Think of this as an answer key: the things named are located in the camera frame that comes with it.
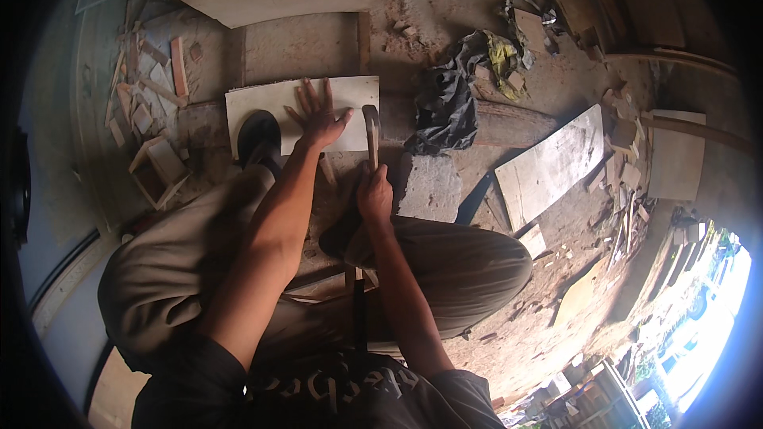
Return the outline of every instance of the hand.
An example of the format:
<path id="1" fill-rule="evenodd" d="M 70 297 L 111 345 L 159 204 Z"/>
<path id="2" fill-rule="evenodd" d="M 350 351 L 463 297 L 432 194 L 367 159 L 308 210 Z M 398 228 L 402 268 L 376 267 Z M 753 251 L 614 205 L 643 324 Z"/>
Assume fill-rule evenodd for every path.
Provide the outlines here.
<path id="1" fill-rule="evenodd" d="M 368 170 L 368 163 L 363 164 L 363 177 L 358 187 L 358 210 L 370 227 L 390 224 L 392 186 L 387 181 L 386 164 L 380 164 L 373 176 Z"/>
<path id="2" fill-rule="evenodd" d="M 304 78 L 302 83 L 304 91 L 300 87 L 297 88 L 297 98 L 307 119 L 300 116 L 290 106 L 284 106 L 284 108 L 291 119 L 294 119 L 304 129 L 300 141 L 306 143 L 308 147 L 316 146 L 322 150 L 342 135 L 354 110 L 349 108 L 341 118 L 336 119 L 334 117 L 333 97 L 328 78 L 323 79 L 323 104 L 320 103 L 318 93 L 313 89 L 310 80 Z"/>

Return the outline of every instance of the concrete block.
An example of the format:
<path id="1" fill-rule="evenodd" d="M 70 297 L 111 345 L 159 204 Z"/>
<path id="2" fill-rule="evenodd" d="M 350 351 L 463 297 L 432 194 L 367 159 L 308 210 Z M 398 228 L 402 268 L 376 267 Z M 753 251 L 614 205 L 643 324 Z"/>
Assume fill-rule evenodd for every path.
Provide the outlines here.
<path id="1" fill-rule="evenodd" d="M 404 153 L 397 189 L 397 215 L 454 222 L 461 203 L 461 176 L 453 158 Z"/>

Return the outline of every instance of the khaki pants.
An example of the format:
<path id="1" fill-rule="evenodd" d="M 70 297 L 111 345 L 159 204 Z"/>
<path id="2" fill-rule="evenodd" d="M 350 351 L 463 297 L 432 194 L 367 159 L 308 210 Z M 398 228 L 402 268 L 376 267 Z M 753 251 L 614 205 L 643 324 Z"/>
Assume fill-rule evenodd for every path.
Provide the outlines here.
<path id="1" fill-rule="evenodd" d="M 246 172 L 164 215 L 120 247 L 99 286 L 108 336 L 133 371 L 153 373 L 195 327 L 230 269 L 244 230 L 274 179 Z M 464 225 L 394 217 L 395 235 L 429 302 L 442 338 L 452 338 L 506 305 L 527 283 L 532 262 L 505 235 Z M 363 227 L 347 249 L 349 264 L 373 268 Z M 378 289 L 366 293 L 368 350 L 396 354 Z M 351 341 L 352 297 L 315 305 L 280 300 L 254 365 L 296 358 Z"/>

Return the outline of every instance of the white board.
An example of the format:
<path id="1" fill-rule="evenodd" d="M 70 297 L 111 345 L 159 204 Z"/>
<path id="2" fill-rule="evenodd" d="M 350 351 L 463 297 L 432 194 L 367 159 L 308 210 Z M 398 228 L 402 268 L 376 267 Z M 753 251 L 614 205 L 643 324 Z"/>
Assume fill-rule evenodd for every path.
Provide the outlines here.
<path id="1" fill-rule="evenodd" d="M 562 197 L 604 158 L 601 106 L 495 170 L 511 228 L 520 229 Z"/>
<path id="2" fill-rule="evenodd" d="M 347 108 L 354 108 L 355 114 L 347 123 L 344 133 L 333 144 L 324 149 L 330 151 L 367 151 L 366 122 L 363 119 L 363 105 L 379 107 L 379 77 L 331 78 L 334 111 L 341 116 Z M 313 88 L 323 100 L 323 83 L 312 80 Z M 297 88 L 301 80 L 281 81 L 269 85 L 241 88 L 225 93 L 225 107 L 228 116 L 228 134 L 234 159 L 238 159 L 238 134 L 243 122 L 258 110 L 270 111 L 281 128 L 281 156 L 288 156 L 294 144 L 302 136 L 300 125 L 291 119 L 284 106 L 291 106 L 301 113 L 297 100 Z"/>
<path id="3" fill-rule="evenodd" d="M 653 110 L 655 116 L 705 124 L 697 112 Z M 669 129 L 654 130 L 649 197 L 693 201 L 697 198 L 705 156 L 705 138 Z"/>

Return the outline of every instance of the right hand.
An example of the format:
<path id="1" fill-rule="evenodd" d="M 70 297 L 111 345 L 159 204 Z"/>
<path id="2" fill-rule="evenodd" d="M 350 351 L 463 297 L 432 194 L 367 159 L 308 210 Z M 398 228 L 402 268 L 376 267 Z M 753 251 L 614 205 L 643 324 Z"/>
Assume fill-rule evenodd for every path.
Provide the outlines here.
<path id="1" fill-rule="evenodd" d="M 380 164 L 371 176 L 368 163 L 363 163 L 363 177 L 358 187 L 358 210 L 367 224 L 380 226 L 390 223 L 392 186 L 387 181 L 386 164 Z"/>

